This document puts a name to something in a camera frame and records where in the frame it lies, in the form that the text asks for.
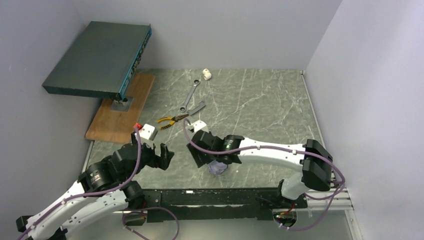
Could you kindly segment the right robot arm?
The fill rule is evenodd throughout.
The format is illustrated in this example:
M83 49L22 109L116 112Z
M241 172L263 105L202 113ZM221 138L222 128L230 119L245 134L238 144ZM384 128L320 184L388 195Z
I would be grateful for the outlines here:
M231 164L268 164L294 170L283 180L278 196L296 200L308 190L327 192L331 188L332 158L316 140L305 144L276 144L241 135L219 138L198 130L187 144L196 165L207 166L213 175L222 174Z

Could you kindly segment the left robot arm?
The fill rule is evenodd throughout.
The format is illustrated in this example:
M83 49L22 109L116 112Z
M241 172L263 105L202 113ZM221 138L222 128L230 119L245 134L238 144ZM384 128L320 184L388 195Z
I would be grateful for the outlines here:
M142 143L123 145L113 154L91 164L71 187L47 208L16 220L23 240L65 240L73 231L120 210L152 206L147 194L134 180L144 167L166 170L174 157L166 144L160 155Z

